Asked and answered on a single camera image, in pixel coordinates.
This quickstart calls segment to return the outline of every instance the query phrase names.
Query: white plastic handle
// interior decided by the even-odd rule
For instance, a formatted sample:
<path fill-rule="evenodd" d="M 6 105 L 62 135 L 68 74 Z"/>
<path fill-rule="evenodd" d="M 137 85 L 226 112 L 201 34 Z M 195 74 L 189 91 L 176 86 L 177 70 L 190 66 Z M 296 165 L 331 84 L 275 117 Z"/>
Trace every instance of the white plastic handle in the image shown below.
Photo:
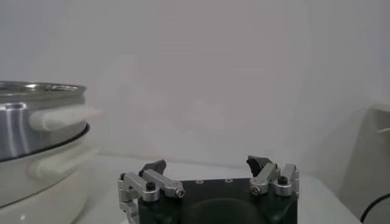
<path fill-rule="evenodd" d="M 33 163 L 30 167 L 30 174 L 39 179 L 62 177 L 74 171 L 98 152 L 99 149 L 91 149 L 85 144 L 81 144 Z"/>
<path fill-rule="evenodd" d="M 86 105 L 71 105 L 40 110 L 31 115 L 30 125 L 32 128 L 40 131 L 54 131 L 82 122 L 101 112 L 102 110 Z"/>

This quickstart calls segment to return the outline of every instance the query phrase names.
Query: metal bracket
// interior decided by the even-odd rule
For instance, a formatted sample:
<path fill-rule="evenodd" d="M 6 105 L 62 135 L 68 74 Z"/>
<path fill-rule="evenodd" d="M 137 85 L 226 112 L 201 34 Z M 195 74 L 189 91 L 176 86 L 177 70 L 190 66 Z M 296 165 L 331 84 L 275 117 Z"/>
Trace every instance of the metal bracket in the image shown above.
<path fill-rule="evenodd" d="M 267 163 L 260 171 L 257 177 L 253 177 L 249 180 L 250 192 L 253 195 L 261 195 L 268 193 L 269 184 L 277 178 L 277 166 L 274 163 Z"/>
<path fill-rule="evenodd" d="M 299 195 L 299 170 L 293 164 L 287 164 L 280 177 L 274 180 L 275 194 L 288 197 L 293 192 Z"/>
<path fill-rule="evenodd" d="M 157 186 L 163 189 L 167 197 L 183 198 L 185 195 L 182 182 L 171 180 L 154 170 L 145 170 L 143 172 L 143 178 L 147 181 L 155 182 Z"/>

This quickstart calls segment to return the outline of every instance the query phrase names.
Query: white wall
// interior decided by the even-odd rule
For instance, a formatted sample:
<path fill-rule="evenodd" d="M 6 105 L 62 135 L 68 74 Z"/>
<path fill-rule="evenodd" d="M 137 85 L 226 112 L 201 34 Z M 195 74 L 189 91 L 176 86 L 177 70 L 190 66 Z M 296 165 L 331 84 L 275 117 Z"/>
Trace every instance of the white wall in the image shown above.
<path fill-rule="evenodd" d="M 380 12 L 379 0 L 1 1 L 0 74 L 86 85 L 106 110 L 90 135 L 106 153 L 270 156 L 338 192 L 367 107 L 388 96 Z"/>

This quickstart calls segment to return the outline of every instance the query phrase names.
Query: white steamer base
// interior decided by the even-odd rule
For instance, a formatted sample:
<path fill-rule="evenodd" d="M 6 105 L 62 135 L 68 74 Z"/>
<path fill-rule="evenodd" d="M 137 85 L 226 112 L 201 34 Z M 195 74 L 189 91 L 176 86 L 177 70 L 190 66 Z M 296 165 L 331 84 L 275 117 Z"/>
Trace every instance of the white steamer base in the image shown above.
<path fill-rule="evenodd" d="M 2 224 L 70 224 L 87 197 L 81 171 L 33 196 L 0 208 Z"/>

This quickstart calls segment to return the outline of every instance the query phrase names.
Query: black cable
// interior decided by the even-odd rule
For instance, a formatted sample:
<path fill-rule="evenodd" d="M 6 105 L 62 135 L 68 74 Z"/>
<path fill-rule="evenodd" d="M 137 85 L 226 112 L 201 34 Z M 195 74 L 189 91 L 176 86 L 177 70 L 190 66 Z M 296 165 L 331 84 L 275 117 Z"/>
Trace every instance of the black cable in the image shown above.
<path fill-rule="evenodd" d="M 385 194 L 384 196 L 378 197 L 373 202 L 371 202 L 371 204 L 366 208 L 366 210 L 364 210 L 363 215 L 361 215 L 360 222 L 363 223 L 364 220 L 366 219 L 367 215 L 368 215 L 368 212 L 370 212 L 371 209 L 375 205 L 377 205 L 379 202 L 381 202 L 381 201 L 383 201 L 383 200 L 385 200 L 387 198 L 390 198 L 390 194 Z"/>

